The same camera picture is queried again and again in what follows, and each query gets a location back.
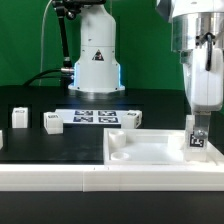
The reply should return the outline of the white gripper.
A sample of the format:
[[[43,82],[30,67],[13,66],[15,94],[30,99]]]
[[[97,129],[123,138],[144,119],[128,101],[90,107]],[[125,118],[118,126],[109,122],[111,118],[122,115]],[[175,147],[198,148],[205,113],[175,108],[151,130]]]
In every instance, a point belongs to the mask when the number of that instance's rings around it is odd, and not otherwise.
[[[207,49],[194,49],[189,62],[183,64],[184,86],[188,102],[194,114],[193,133],[197,139],[207,139],[211,113],[219,111],[223,104],[224,61],[219,48],[212,50],[211,68],[206,70]]]

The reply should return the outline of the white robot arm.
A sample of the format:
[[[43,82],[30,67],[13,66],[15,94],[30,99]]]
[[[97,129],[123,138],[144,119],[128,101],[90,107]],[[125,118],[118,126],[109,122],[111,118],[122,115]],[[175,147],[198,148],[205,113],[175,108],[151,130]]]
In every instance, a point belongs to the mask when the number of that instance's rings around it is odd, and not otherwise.
[[[171,49],[180,54],[193,134],[205,139],[211,113],[224,99],[224,0],[157,0],[156,10],[172,24]],[[80,58],[69,88],[87,96],[122,90],[115,20],[96,3],[85,4],[81,16]]]

